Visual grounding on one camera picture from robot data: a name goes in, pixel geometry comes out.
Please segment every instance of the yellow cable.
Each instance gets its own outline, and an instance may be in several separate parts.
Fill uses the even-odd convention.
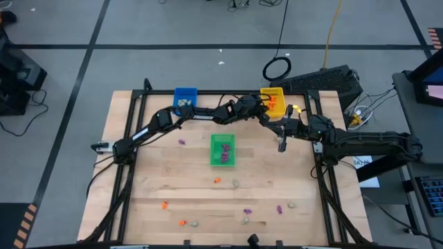
[[[338,2],[338,7],[337,7],[337,10],[335,11],[335,15],[334,15],[334,20],[332,20],[331,28],[329,28],[329,33],[327,34],[326,49],[325,49],[325,61],[323,62],[323,70],[326,69],[327,56],[329,55],[329,51],[327,49],[329,48],[329,41],[331,39],[332,28],[334,27],[335,21],[337,20],[338,14],[341,9],[342,2],[343,2],[343,0],[340,0]]]

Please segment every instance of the wooden tabletop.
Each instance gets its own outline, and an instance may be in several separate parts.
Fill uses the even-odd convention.
[[[131,91],[114,92],[103,140],[122,138],[130,96]],[[149,95],[144,124],[156,111],[170,106],[172,98],[172,95]],[[286,104],[305,107],[303,96],[287,95],[285,100]],[[197,106],[215,107],[218,101],[218,95],[199,95]],[[321,91],[320,103],[323,114],[343,129],[337,93]],[[307,123],[306,115],[302,118]],[[213,133],[235,134],[236,167],[209,165]],[[180,145],[178,139],[185,140],[186,145]],[[275,245],[277,240],[286,246],[327,245],[318,183],[309,175],[314,166],[311,143],[288,138],[285,153],[279,153],[277,148],[275,134],[257,120],[226,126],[191,120],[181,130],[140,148],[124,243],[181,245],[189,239],[193,245],[247,245],[248,237],[256,233],[263,246]],[[106,165],[99,164],[94,174]],[[108,169],[93,183],[78,239],[91,234],[109,209],[116,168],[115,165]],[[335,170],[343,211],[361,234],[371,240],[355,170],[345,164],[337,165]],[[217,177],[220,183],[214,183]],[[239,182],[239,188],[234,188],[233,180]],[[161,208],[164,201],[169,203],[166,210]],[[295,203],[296,208],[289,209],[289,202]],[[278,205],[282,206],[282,214],[277,212]],[[244,209],[252,210],[246,225],[242,225]],[[340,241],[332,210],[331,214],[335,240]],[[113,238],[119,219],[117,214]],[[180,220],[198,221],[199,226],[180,226]]]

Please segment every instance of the purple toy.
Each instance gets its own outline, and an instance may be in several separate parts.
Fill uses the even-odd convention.
[[[221,154],[221,163],[226,163],[228,161],[230,147],[228,144],[222,145],[223,153]]]

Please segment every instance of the keyboard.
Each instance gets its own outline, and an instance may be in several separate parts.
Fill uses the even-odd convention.
[[[321,70],[306,75],[287,78],[279,82],[272,82],[272,85],[278,84],[284,91],[288,92],[297,90],[325,90],[346,93],[358,84],[352,74],[347,74],[349,68],[347,66],[346,68],[339,66],[327,69],[326,71]]]
[[[342,110],[345,110],[363,92],[347,65],[274,81],[270,87],[282,87],[285,93],[307,90],[337,91]]]
[[[443,176],[417,177],[416,180],[431,215],[443,217]]]

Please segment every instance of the blue bin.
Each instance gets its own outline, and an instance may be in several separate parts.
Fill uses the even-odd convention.
[[[193,106],[197,103],[197,89],[195,87],[177,87],[174,91],[174,107],[179,107],[179,100],[190,100]],[[175,115],[180,116],[180,112],[177,111]]]

